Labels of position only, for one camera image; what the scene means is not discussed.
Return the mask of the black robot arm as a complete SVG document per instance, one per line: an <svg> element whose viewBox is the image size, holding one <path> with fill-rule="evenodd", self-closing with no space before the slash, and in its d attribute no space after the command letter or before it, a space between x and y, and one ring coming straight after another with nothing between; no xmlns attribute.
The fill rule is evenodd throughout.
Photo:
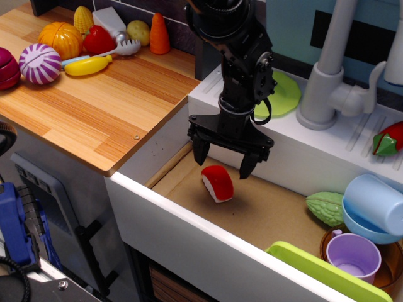
<svg viewBox="0 0 403 302"><path fill-rule="evenodd" d="M271 109L268 97L277 85L272 43L254 9L254 1L188 1L185 7L192 32L220 53L224 80L219 114L189 117L194 158L202 165L211 145L242 154L241 179L248 178L258 163L268 159L274 145L256 129L267 124L271 116L261 120L254 117L255 107L261 103Z"/></svg>

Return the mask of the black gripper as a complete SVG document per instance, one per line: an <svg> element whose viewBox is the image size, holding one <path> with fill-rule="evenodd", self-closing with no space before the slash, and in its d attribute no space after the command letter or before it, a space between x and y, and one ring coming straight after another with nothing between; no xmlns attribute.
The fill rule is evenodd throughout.
<svg viewBox="0 0 403 302"><path fill-rule="evenodd" d="M270 115L256 119L252 111L239 115L222 109L215 115L191 114L188 136L196 163L203 165L211 144L226 148L244 156L239 177L247 179L257 163L268 159L274 146L274 141L256 128L270 120Z"/></svg>

